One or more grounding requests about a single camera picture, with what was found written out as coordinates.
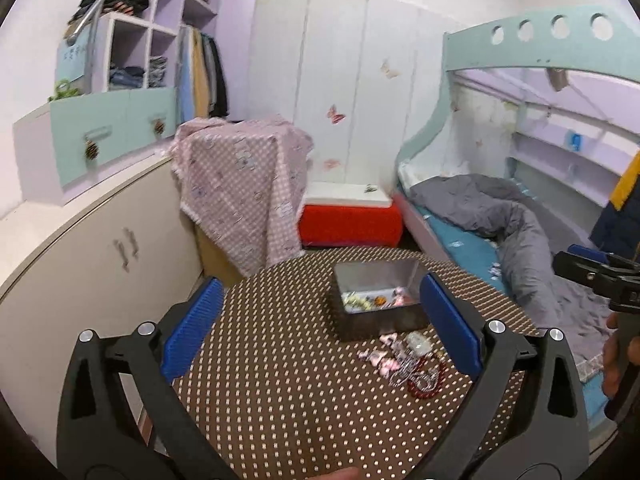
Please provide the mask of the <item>person's right hand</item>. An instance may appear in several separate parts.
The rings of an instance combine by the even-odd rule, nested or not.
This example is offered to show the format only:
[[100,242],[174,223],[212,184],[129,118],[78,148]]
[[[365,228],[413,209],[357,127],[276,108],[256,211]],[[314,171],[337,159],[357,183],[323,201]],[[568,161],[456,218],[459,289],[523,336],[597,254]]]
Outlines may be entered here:
[[620,369],[617,360],[620,354],[620,345],[617,337],[617,313],[613,312],[606,320],[606,327],[613,331],[603,346],[603,382],[602,391],[608,399],[613,399],[620,388]]

